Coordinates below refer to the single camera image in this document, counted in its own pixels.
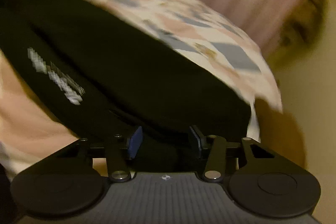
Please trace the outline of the brown hanging jacket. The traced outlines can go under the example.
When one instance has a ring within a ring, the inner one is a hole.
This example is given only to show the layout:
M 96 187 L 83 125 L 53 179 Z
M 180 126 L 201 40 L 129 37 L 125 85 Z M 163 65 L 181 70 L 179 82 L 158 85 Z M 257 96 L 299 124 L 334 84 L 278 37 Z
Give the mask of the brown hanging jacket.
M 282 25 L 277 48 L 269 56 L 273 69 L 288 67 L 310 52 L 325 21 L 328 0 L 299 0 Z

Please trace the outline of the patchwork quilt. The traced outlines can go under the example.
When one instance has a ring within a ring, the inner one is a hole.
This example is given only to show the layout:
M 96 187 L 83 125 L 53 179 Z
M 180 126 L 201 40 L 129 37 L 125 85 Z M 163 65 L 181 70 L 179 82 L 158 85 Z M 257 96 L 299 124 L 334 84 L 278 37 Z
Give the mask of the patchwork quilt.
M 199 0 L 91 0 L 210 71 L 241 98 L 281 110 L 281 95 L 260 48 Z M 74 141 L 1 58 L 1 165 L 8 178 Z

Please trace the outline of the black garment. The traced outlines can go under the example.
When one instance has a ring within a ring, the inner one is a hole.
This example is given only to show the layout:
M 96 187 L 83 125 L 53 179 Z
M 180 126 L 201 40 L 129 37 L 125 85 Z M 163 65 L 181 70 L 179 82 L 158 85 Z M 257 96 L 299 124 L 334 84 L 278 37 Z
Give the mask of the black garment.
M 147 172 L 194 167 L 191 131 L 240 141 L 251 108 L 213 74 L 84 0 L 1 0 L 1 50 L 77 136 L 110 141 L 142 128 Z

